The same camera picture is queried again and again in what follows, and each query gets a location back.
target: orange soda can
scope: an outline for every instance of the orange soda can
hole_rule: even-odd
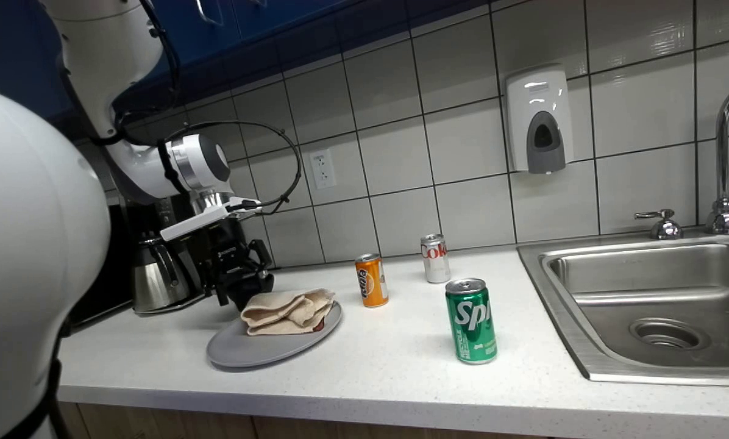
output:
[[[381,307],[387,303],[382,258],[379,253],[362,253],[355,260],[362,282],[362,298],[365,307]]]

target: green soda can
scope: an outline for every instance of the green soda can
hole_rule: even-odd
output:
[[[483,277],[455,277],[444,285],[455,355],[460,364],[491,364],[494,358],[494,329]]]

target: white countertop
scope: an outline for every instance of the white countertop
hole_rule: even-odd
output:
[[[208,341],[237,315],[210,298],[164,316],[121,313],[67,340],[58,398],[551,436],[729,436],[729,388],[585,381],[516,252],[454,253],[451,269],[493,293],[493,364],[455,360],[444,287],[423,280],[419,258],[385,258],[393,298],[379,309],[362,304],[352,266],[277,275],[277,290],[329,287],[343,307],[336,335],[287,364],[210,365]]]

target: sprite logo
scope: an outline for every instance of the sprite logo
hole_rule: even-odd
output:
[[[455,307],[455,324],[465,326],[465,331],[477,329],[487,320],[491,320],[491,313],[486,304],[459,303],[459,307]]]

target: sink basin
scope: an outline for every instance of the sink basin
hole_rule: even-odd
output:
[[[591,381],[729,386],[729,237],[519,253]]]

